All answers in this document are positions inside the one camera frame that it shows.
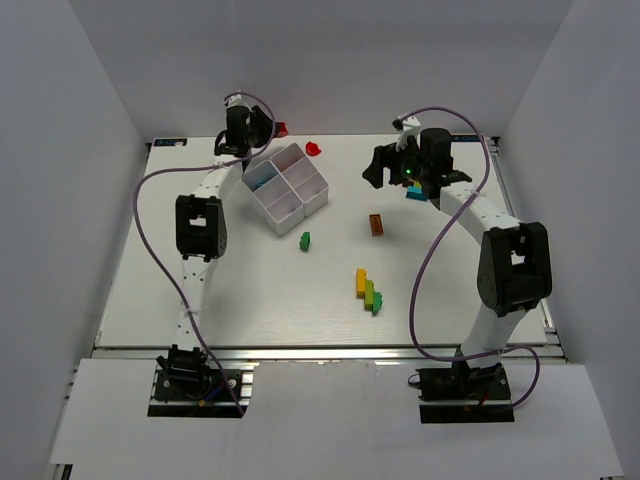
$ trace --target green block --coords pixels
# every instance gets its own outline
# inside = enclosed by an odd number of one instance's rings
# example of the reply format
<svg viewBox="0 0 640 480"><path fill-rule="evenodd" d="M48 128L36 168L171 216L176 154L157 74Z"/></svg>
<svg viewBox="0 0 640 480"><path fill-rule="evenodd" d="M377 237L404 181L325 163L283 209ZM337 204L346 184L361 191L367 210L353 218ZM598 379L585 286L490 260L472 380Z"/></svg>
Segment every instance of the green block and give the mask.
<svg viewBox="0 0 640 480"><path fill-rule="evenodd" d="M375 315L382 308L382 294L380 292L373 292L373 314Z"/></svg>
<svg viewBox="0 0 640 480"><path fill-rule="evenodd" d="M300 250L303 252L308 251L309 245L311 245L311 234L309 232L304 232L300 237Z"/></svg>
<svg viewBox="0 0 640 480"><path fill-rule="evenodd" d="M373 308L373 282L365 280L364 282L364 308L371 310Z"/></svg>

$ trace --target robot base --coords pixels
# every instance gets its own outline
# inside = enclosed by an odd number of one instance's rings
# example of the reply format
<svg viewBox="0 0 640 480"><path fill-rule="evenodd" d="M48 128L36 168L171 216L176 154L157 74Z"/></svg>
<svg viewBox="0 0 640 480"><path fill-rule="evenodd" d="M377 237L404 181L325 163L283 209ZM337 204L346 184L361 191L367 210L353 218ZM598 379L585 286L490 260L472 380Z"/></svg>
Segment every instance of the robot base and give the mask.
<svg viewBox="0 0 640 480"><path fill-rule="evenodd" d="M227 378L235 382L233 391L240 398L242 389L242 370L226 369ZM198 401L202 400L207 392L200 395L191 395L176 386L174 378L166 372L158 371L153 399L156 404L149 405L148 417L200 417L200 418L240 418L236 406L233 404L231 395L226 387L223 387L222 375L219 370L208 371L207 383L212 387L208 391L214 390L217 386L222 387L219 394L215 396L215 402L207 402L198 406Z"/></svg>
<svg viewBox="0 0 640 480"><path fill-rule="evenodd" d="M421 391L420 423L513 422L511 390L504 369L495 377L465 391L453 368L418 370Z"/></svg>

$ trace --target white wall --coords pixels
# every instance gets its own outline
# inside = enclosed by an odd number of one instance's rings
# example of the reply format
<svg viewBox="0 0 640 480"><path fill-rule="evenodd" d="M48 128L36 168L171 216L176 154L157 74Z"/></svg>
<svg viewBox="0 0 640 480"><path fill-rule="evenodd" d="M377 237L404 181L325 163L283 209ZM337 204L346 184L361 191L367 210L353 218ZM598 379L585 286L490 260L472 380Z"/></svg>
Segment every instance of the white wall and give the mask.
<svg viewBox="0 0 640 480"><path fill-rule="evenodd" d="M640 3L576 0L502 139L516 210L549 229L550 307L640 479Z"/></svg>
<svg viewBox="0 0 640 480"><path fill-rule="evenodd" d="M145 151L66 0L2 3L0 112L0 476L31 480L90 352Z"/></svg>
<svg viewBox="0 0 640 480"><path fill-rule="evenodd" d="M215 135L237 88L295 133L389 132L443 104L501 134L571 3L71 0L147 140Z"/></svg>

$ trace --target blue block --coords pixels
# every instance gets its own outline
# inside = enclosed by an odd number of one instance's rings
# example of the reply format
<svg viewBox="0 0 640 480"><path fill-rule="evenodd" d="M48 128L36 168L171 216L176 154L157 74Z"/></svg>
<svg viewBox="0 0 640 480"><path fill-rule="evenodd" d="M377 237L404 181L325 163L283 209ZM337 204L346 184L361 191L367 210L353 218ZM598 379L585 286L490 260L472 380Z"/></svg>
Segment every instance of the blue block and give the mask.
<svg viewBox="0 0 640 480"><path fill-rule="evenodd" d="M427 196L422 193L422 188L419 187L407 187L407 194L405 198L411 198L413 200L427 201Z"/></svg>

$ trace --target small block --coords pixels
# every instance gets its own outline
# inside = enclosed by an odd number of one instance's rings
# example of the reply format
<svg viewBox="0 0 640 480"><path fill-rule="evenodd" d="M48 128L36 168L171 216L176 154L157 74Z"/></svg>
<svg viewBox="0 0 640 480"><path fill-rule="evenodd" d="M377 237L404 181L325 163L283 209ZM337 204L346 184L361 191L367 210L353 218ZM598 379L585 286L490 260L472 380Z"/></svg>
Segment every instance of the small block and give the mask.
<svg viewBox="0 0 640 480"><path fill-rule="evenodd" d="M304 232L300 237L300 250L306 252L309 250L309 245L311 244L311 234L309 232Z"/></svg>
<svg viewBox="0 0 640 480"><path fill-rule="evenodd" d="M407 194L405 197L412 200L421 200L423 202L427 201L427 196L422 193L422 188L418 187L407 187Z"/></svg>
<svg viewBox="0 0 640 480"><path fill-rule="evenodd" d="M382 294L380 292L373 292L373 314L377 314L382 308Z"/></svg>
<svg viewBox="0 0 640 480"><path fill-rule="evenodd" d="M369 215L369 226L371 227L371 235L379 237L384 233L382 228L382 218L379 213L372 213Z"/></svg>
<svg viewBox="0 0 640 480"><path fill-rule="evenodd" d="M365 280L364 286L364 308L371 310L373 308L373 282Z"/></svg>
<svg viewBox="0 0 640 480"><path fill-rule="evenodd" d="M367 281L367 271L364 268L356 270L356 296L364 298L365 283Z"/></svg>

